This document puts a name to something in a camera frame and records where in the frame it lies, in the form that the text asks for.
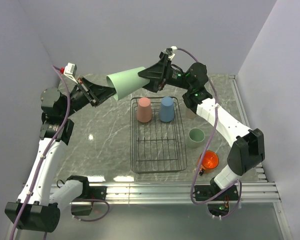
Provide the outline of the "blue plastic cup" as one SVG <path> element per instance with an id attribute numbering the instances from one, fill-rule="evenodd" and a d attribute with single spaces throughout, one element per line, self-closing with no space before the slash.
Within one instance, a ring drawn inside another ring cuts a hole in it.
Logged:
<path id="1" fill-rule="evenodd" d="M 159 119 L 162 122 L 171 122 L 175 117 L 174 101 L 171 97 L 163 97 L 160 103 Z"/>

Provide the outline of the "pink plastic cup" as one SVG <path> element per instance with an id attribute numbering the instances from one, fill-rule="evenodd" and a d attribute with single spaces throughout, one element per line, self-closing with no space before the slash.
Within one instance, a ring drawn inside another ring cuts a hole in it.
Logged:
<path id="1" fill-rule="evenodd" d="M 141 123 L 147 123 L 152 119 L 151 100 L 147 97 L 139 99 L 137 104 L 136 118 Z"/>

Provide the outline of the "beige plastic cup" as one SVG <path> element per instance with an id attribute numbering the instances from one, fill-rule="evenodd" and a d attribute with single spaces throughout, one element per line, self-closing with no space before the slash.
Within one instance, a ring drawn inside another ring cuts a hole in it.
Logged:
<path id="1" fill-rule="evenodd" d="M 194 119 L 196 117 L 196 114 L 189 108 L 186 108 L 185 109 L 185 116 L 188 118 L 188 119 Z"/>

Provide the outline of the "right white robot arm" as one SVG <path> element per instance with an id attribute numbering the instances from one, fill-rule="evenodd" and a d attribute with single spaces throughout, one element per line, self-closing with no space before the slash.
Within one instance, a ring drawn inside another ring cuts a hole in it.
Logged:
<path id="1" fill-rule="evenodd" d="M 223 199 L 228 189 L 250 169 L 265 160 L 265 140 L 263 132 L 251 129 L 240 123 L 224 110 L 217 92 L 210 94 L 205 85 L 210 82 L 206 65 L 195 60 L 187 71 L 172 63 L 172 49 L 161 52 L 159 61 L 138 72 L 147 79 L 146 90 L 153 93 L 161 91 L 165 85 L 186 90 L 182 96 L 186 107 L 212 125 L 211 134 L 219 132 L 230 146 L 226 166 L 210 181 L 210 200 Z"/>

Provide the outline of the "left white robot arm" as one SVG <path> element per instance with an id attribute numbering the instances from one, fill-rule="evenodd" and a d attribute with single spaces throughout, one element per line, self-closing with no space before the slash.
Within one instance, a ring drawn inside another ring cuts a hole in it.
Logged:
<path id="1" fill-rule="evenodd" d="M 69 117 L 88 104 L 93 107 L 102 104 L 115 93 L 115 88 L 92 83 L 84 77 L 65 94 L 55 87 L 41 93 L 42 125 L 37 156 L 17 200 L 8 202 L 4 210 L 14 230 L 51 233 L 61 212 L 72 201 L 105 202 L 107 188 L 92 188 L 86 176 L 71 175 L 54 193 L 51 186 L 73 132 L 74 122 Z"/>

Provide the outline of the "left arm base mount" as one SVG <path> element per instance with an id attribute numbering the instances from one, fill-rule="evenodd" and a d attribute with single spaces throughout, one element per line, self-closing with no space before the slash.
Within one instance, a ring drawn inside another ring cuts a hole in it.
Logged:
<path id="1" fill-rule="evenodd" d="M 107 187 L 90 186 L 86 195 L 78 196 L 71 202 L 71 214 L 75 217 L 87 217 L 93 212 L 94 202 L 88 199 L 106 200 Z"/>

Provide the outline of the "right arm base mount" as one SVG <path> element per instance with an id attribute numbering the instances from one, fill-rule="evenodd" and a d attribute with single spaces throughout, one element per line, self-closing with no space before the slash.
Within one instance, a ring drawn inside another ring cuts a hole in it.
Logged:
<path id="1" fill-rule="evenodd" d="M 193 197 L 196 202 L 206 202 L 208 199 L 217 195 L 212 186 L 195 185 Z M 217 197 L 207 202 L 207 210 L 212 218 L 224 219 L 235 211 L 241 201 L 242 184 L 239 183 L 229 187 L 227 190 L 219 194 Z"/>

